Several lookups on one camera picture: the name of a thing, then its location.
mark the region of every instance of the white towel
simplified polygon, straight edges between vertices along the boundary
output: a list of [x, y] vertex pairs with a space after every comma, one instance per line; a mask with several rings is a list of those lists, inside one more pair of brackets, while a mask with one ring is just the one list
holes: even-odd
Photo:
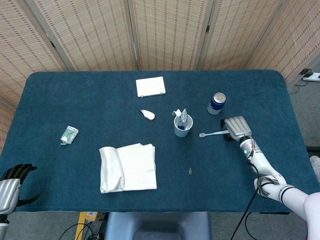
[[120, 191], [157, 189], [155, 147], [140, 143], [99, 149], [102, 194]]

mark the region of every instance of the blue can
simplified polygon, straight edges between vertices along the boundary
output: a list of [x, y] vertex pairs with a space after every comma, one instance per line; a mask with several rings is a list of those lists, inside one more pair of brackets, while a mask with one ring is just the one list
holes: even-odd
[[220, 113], [221, 109], [225, 105], [226, 100], [227, 100], [226, 95], [224, 95], [221, 92], [217, 92], [210, 99], [210, 102], [206, 109], [210, 114], [217, 115], [218, 113]]

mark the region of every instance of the white paper cup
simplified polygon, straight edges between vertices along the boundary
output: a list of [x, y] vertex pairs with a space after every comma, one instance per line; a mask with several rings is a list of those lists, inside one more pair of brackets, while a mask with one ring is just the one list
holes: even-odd
[[179, 122], [179, 117], [176, 116], [173, 120], [174, 133], [175, 133], [175, 135], [177, 135], [177, 137], [183, 138], [183, 137], [187, 136], [187, 134], [189, 133], [189, 130], [192, 128], [194, 121], [192, 120], [192, 117], [188, 114], [188, 123], [186, 125], [185, 130], [181, 130], [178, 128], [178, 122]]

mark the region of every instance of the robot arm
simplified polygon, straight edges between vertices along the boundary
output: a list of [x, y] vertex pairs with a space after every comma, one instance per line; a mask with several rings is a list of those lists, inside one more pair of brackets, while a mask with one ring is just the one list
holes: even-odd
[[258, 174], [254, 180], [254, 188], [265, 198], [283, 203], [308, 225], [308, 240], [320, 239], [320, 192], [308, 195], [286, 183], [285, 178], [268, 162], [267, 158], [251, 137], [249, 128], [243, 116], [224, 120], [232, 139], [240, 143], [240, 148], [253, 171]]
[[0, 240], [4, 240], [9, 226], [8, 215], [16, 210], [16, 207], [29, 204], [37, 200], [39, 194], [30, 199], [20, 200], [20, 188], [30, 171], [37, 167], [32, 164], [19, 164], [8, 169], [0, 179]]

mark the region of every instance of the white card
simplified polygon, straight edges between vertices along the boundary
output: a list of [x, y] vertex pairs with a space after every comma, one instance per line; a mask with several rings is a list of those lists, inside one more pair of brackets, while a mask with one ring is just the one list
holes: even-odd
[[135, 80], [136, 92], [139, 98], [166, 93], [164, 78], [162, 76]]

